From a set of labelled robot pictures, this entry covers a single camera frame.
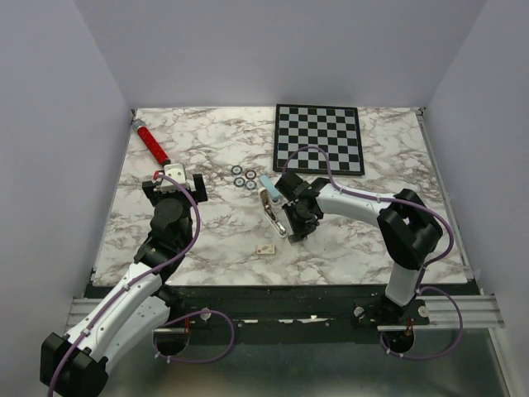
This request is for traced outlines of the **white stapler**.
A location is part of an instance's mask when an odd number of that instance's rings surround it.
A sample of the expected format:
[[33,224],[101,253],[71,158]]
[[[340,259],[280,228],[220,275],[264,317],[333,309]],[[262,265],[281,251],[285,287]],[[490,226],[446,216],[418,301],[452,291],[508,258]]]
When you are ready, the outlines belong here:
[[259,198],[260,198],[261,205],[262,205],[262,207],[264,209],[265,218],[268,220],[268,222],[270,223],[272,228],[277,232],[277,234],[281,238],[286,238],[287,235],[288,235],[287,231],[286,231],[286,228],[278,220],[277,216],[275,215],[275,213],[274,213],[274,211],[272,209],[272,205],[271,205],[271,201],[270,201],[269,193],[268,193],[267,189],[260,188],[258,190],[258,195],[259,195]]

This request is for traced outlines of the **white staple box sleeve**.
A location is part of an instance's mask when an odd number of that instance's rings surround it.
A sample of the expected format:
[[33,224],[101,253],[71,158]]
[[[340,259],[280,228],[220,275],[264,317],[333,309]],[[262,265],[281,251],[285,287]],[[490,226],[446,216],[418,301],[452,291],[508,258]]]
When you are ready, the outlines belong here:
[[275,244],[260,244],[256,248],[256,253],[260,256],[272,256],[275,252]]

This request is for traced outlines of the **light blue stapler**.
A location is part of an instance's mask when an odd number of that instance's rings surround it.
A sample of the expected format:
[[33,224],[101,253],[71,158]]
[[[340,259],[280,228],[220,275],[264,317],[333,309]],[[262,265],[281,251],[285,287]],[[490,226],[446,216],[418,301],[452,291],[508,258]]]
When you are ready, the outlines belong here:
[[274,203],[277,203],[281,198],[281,193],[274,186],[274,182],[267,175],[261,175],[259,177],[259,182],[263,188],[265,188],[269,194],[269,197]]

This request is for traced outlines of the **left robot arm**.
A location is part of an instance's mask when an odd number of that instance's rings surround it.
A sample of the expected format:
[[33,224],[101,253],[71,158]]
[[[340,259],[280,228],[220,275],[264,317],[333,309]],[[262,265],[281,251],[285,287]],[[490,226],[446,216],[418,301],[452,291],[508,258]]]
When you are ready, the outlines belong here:
[[200,174],[194,189],[166,171],[142,185],[154,207],[148,237],[124,276],[65,335],[51,333],[41,346],[40,379],[48,394],[98,396],[119,361],[156,327],[177,325],[183,306],[164,284],[198,239],[198,204],[207,201]]

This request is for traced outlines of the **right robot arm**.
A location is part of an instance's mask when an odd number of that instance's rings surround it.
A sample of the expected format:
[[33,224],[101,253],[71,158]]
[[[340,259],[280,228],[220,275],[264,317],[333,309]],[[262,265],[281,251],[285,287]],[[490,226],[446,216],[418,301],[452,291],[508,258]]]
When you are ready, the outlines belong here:
[[315,232],[326,214],[338,215],[377,227],[393,269],[380,306],[382,318],[391,324],[410,314],[417,282],[426,258],[436,249],[443,235],[441,226],[418,195],[403,189],[400,193],[374,196],[357,189],[336,187],[329,179],[311,183],[291,170],[282,175],[275,188],[287,199],[283,210],[290,224],[291,243],[301,242]]

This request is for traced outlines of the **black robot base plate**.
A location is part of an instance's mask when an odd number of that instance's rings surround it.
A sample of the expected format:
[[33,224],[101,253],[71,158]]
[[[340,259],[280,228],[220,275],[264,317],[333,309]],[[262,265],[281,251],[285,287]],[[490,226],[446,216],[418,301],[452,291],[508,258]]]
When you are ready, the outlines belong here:
[[164,286],[140,300],[112,337],[114,347],[152,332],[163,351],[185,342],[225,345],[346,343],[384,339],[408,352],[421,329],[472,328],[485,297],[475,285],[432,286],[404,309],[391,309],[382,285]]

